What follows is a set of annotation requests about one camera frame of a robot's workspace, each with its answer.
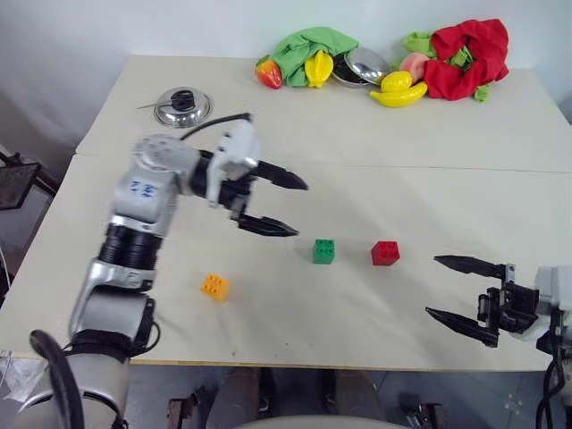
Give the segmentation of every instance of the toy block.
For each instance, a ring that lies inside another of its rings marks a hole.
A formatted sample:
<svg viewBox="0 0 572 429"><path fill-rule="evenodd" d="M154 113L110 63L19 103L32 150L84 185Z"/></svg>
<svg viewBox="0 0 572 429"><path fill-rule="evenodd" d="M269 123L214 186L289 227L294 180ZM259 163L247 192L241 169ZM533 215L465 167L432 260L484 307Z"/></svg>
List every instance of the toy block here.
<svg viewBox="0 0 572 429"><path fill-rule="evenodd" d="M317 239L314 242L314 264L331 264L335 256L333 240Z"/></svg>
<svg viewBox="0 0 572 429"><path fill-rule="evenodd" d="M229 282L216 274L209 274L200 288L206 295L218 301L224 301L229 294Z"/></svg>
<svg viewBox="0 0 572 429"><path fill-rule="evenodd" d="M397 241L378 241L372 247L372 262L374 265L393 265L400 258L400 248Z"/></svg>

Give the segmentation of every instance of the red cloth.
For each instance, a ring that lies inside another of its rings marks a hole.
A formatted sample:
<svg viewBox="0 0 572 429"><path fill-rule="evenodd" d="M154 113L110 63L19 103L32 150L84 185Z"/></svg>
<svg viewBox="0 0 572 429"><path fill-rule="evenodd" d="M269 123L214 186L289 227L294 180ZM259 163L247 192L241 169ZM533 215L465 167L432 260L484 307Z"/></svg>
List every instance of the red cloth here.
<svg viewBox="0 0 572 429"><path fill-rule="evenodd" d="M469 20L439 29L431 36L431 43L439 60L425 62L424 80L429 97L458 100L473 94L476 87L509 74L504 63L509 51L509 33L500 20ZM463 45L467 45L475 59L467 72L443 61Z"/></svg>

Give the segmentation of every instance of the red block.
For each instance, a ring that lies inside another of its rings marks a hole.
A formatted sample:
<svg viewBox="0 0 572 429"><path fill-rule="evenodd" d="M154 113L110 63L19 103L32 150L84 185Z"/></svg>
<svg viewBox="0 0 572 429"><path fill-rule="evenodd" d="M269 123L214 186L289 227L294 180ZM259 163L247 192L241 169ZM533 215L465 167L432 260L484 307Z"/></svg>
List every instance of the red block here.
<svg viewBox="0 0 572 429"><path fill-rule="evenodd" d="M378 241L372 247L372 262L374 265L393 265L400 258L400 248L397 241Z"/></svg>

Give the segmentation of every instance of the green cloth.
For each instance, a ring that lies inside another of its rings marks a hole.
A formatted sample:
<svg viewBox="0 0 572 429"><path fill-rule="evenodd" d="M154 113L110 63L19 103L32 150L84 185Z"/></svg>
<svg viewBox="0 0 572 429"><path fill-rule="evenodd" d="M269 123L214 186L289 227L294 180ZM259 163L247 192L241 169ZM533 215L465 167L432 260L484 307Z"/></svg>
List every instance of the green cloth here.
<svg viewBox="0 0 572 429"><path fill-rule="evenodd" d="M420 52L421 54L427 55L431 59L437 58L437 52L431 44L431 33L415 31L404 38L401 44L409 52Z"/></svg>
<svg viewBox="0 0 572 429"><path fill-rule="evenodd" d="M291 87L305 87L306 60L320 49L332 57L358 47L358 41L328 27L313 27L290 34L270 56L280 66L282 82Z"/></svg>
<svg viewBox="0 0 572 429"><path fill-rule="evenodd" d="M431 36L432 33L415 31L403 39L402 45L409 52L420 52L421 54L425 54L429 58L434 60L437 58L437 52L435 51L435 48L431 44ZM461 69L463 69L463 72L466 72L471 67L473 61L474 58L471 55L471 52L468 50L468 47L463 46L459 49L459 51L456 54L453 55L452 58L447 60L445 63L454 65L456 67L460 67ZM481 101L481 102L488 100L490 89L491 89L491 84L477 87L475 93L473 94L473 98L476 101Z"/></svg>

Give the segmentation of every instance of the green block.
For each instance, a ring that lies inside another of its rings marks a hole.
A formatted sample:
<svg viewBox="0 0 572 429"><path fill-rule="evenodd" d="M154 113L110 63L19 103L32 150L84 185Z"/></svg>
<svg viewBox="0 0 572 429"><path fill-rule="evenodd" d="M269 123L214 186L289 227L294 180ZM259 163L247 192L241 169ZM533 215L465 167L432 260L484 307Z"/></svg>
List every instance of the green block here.
<svg viewBox="0 0 572 429"><path fill-rule="evenodd" d="M336 256L333 240L317 239L314 243L314 264L331 264Z"/></svg>

